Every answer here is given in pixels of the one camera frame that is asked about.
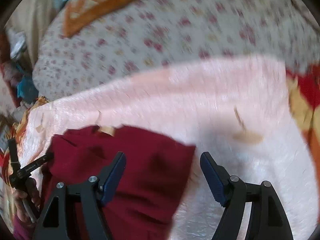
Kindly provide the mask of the person's left hand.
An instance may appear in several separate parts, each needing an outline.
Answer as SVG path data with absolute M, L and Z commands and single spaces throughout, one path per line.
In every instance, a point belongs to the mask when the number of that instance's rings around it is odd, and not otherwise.
M 32 227 L 35 224 L 31 221 L 31 217 L 27 212 L 26 206 L 27 201 L 25 200 L 28 196 L 31 197 L 31 201 L 36 207 L 40 206 L 40 194 L 36 186 L 36 180 L 28 178 L 26 181 L 27 191 L 16 189 L 14 192 L 14 203 L 16 206 L 16 215 L 20 221 L 25 223 L 28 227 Z

